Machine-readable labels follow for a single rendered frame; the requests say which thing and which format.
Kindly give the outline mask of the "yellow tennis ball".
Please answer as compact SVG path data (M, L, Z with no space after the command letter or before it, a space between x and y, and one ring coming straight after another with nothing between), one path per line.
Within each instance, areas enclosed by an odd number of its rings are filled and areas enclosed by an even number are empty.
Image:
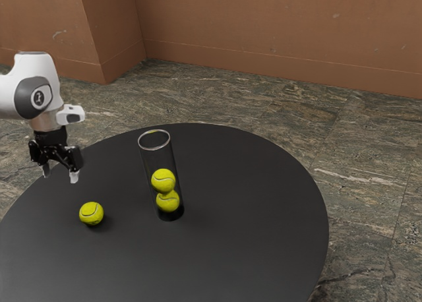
M98 202L87 202L80 207L78 215L82 223L96 226L104 218L104 209Z
M156 205L162 212L174 212L179 208L180 197L175 190L168 193L158 193L156 195Z
M166 168L157 169L151 176L152 187L159 193L174 190L176 179L173 172Z

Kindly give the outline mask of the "clear plastic tube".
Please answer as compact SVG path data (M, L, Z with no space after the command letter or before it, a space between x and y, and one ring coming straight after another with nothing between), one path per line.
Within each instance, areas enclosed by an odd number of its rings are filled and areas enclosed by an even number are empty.
M170 134L163 129L148 130L139 136L138 146L159 219L178 220L185 209Z

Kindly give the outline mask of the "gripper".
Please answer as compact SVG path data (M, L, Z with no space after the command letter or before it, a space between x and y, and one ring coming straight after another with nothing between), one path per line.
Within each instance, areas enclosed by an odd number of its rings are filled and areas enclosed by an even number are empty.
M28 143L30 158L41 166L44 177L51 175L50 160L55 160L69 170L71 184L78 182L83 167L83 157L78 146L67 146L65 126L53 131L34 131L34 139Z

